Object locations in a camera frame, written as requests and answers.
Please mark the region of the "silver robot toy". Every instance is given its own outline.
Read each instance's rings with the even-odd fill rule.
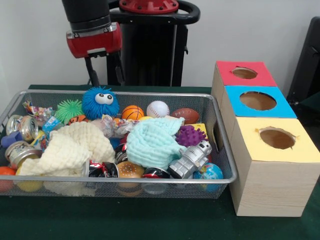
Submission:
[[[211,151],[210,143],[205,140],[199,142],[197,146],[189,146],[186,151],[180,149],[182,157],[173,161],[168,171],[175,179],[188,179],[208,162],[207,156]]]

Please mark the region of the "white wall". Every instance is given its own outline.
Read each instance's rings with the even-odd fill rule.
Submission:
[[[286,94],[319,0],[190,0],[201,19],[189,26],[183,86],[212,84],[216,60],[264,61]],[[83,59],[66,44],[61,0],[0,0],[0,112],[30,84],[85,84]],[[94,59],[106,83],[106,60]]]
[[[319,0],[190,0],[201,10],[190,25],[184,86],[211,86],[217,60],[263,61],[286,95]]]

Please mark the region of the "wire basket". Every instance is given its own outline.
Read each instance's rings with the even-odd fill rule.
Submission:
[[[26,115],[25,100],[34,106],[53,107],[63,100],[82,100],[84,91],[26,90],[17,93],[0,116],[1,137],[11,115]],[[208,94],[116,92],[122,111],[128,105],[147,109],[152,101],[164,101],[173,112],[180,108],[195,109],[204,123],[212,145],[212,162],[222,170],[224,179],[151,179],[100,177],[48,177],[0,175],[0,195],[6,196],[91,196],[140,198],[199,198],[217,199],[227,184],[237,178],[237,169],[219,111],[217,100]],[[8,166],[5,149],[0,146],[0,166]]]

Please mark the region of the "stacked boxes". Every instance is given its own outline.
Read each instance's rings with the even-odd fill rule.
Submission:
[[[299,217],[320,174],[320,153],[263,62],[218,61],[212,93],[238,169],[238,216]]]

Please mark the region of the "baseball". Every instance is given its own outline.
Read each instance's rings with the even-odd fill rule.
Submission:
[[[153,101],[146,108],[146,115],[153,118],[163,118],[170,114],[168,105],[163,101]]]

